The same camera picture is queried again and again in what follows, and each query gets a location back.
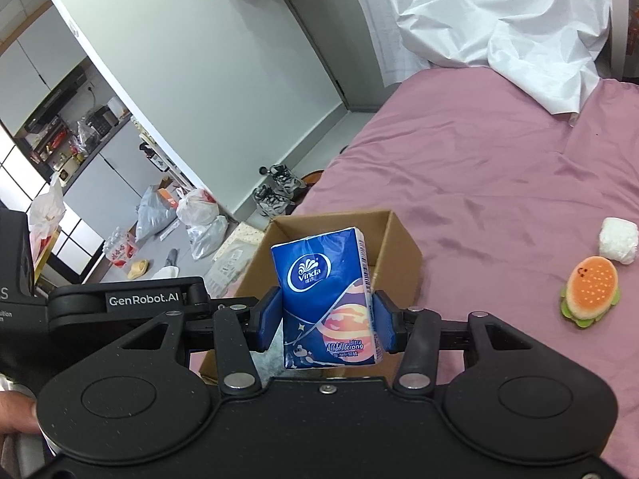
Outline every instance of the vinda logo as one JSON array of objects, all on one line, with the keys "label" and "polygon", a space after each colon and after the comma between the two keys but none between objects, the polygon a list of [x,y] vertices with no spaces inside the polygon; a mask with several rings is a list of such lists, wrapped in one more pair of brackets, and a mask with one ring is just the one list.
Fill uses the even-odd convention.
[{"label": "vinda logo", "polygon": [[286,281],[293,292],[305,292],[330,274],[330,260],[324,254],[305,254],[291,265]]}]

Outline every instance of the hamburger plush toy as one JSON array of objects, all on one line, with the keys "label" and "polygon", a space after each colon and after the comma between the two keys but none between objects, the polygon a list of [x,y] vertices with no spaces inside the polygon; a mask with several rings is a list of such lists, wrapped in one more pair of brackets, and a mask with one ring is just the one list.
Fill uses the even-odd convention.
[{"label": "hamburger plush toy", "polygon": [[588,328],[621,299],[617,269],[605,257],[586,258],[570,274],[561,297],[563,316]]}]

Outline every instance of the blue tissue package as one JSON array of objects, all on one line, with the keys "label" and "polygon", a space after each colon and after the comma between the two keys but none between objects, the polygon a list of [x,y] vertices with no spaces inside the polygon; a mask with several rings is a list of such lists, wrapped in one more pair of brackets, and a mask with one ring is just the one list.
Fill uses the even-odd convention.
[{"label": "blue tissue package", "polygon": [[271,253],[284,302],[284,367],[381,361],[360,230],[277,244]]}]

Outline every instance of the kitchen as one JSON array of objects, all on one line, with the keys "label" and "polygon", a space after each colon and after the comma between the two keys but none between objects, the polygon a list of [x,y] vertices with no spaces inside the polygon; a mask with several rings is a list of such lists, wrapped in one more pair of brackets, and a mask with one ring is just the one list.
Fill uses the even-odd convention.
[{"label": "kitchen", "polygon": [[48,264],[81,282],[115,228],[135,224],[148,186],[190,183],[141,139],[50,0],[0,0],[0,42],[0,202],[28,211],[57,176],[67,211]]}]

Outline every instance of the pink fabric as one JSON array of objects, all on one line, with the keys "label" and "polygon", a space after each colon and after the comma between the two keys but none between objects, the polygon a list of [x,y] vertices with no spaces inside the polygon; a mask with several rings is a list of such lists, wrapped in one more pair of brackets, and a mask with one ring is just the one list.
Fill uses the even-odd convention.
[{"label": "pink fabric", "polygon": [[[404,82],[333,160],[301,213],[388,208],[424,254],[419,303],[443,318],[486,310],[602,376],[619,401],[603,457],[639,477],[639,262],[586,330],[559,293],[597,253],[601,222],[639,223],[639,88],[603,80],[576,126],[488,68]],[[461,367],[440,357],[439,381]]]}]

